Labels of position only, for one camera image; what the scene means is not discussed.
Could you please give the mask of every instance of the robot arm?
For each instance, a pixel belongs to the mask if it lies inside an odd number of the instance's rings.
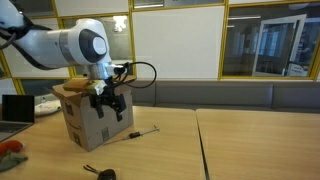
[[[102,22],[80,19],[70,29],[51,30],[34,25],[9,0],[1,0],[0,37],[8,41],[2,48],[13,45],[36,68],[85,66],[89,80],[105,82],[101,90],[90,95],[91,106],[102,117],[101,105],[109,105],[121,120],[121,112],[126,106],[123,96],[114,94],[115,87],[110,78],[126,73],[126,68],[111,63]]]

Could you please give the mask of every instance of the glass wall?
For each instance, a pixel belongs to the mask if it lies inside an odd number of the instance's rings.
[[[16,8],[28,17],[53,16],[51,0],[10,0]]]
[[[134,8],[167,8],[213,3],[223,3],[223,0],[134,0]]]
[[[79,18],[63,19],[62,21],[65,28],[71,28],[75,26],[78,19]],[[123,64],[126,62],[132,62],[128,16],[119,15],[112,17],[95,17],[94,19],[101,20],[105,25],[112,63]],[[86,74],[84,67],[75,67],[75,69],[77,75]]]
[[[231,7],[222,76],[298,76],[312,69],[320,3]]]

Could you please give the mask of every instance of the whiteboard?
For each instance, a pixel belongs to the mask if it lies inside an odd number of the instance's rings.
[[[223,16],[223,6],[134,12],[136,61],[159,79],[217,79]],[[153,72],[138,65],[137,77]]]
[[[59,29],[57,20],[51,19],[37,19],[33,20],[34,24],[43,25],[51,29]],[[40,70],[33,67],[13,46],[3,50],[7,64],[9,66],[12,77],[69,77],[68,68],[60,68],[55,70]]]
[[[128,0],[55,0],[58,16],[129,12]]]
[[[0,104],[2,104],[3,94],[17,94],[11,78],[0,80]]]

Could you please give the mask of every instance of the car key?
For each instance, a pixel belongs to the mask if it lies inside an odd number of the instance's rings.
[[[89,165],[83,166],[83,168],[87,171],[93,172],[95,174],[98,174],[97,180],[116,180],[116,173],[113,169],[106,169],[104,171],[97,170]]]

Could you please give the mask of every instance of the wooden table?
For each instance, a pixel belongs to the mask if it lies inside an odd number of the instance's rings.
[[[319,114],[196,112],[211,179],[320,179]]]
[[[39,118],[11,139],[26,144],[29,159],[0,173],[0,179],[97,179],[83,165],[114,169],[117,179],[204,179],[196,113],[192,110],[134,107],[134,125],[110,141],[154,125],[160,132],[102,145],[86,152],[69,140],[62,112]]]

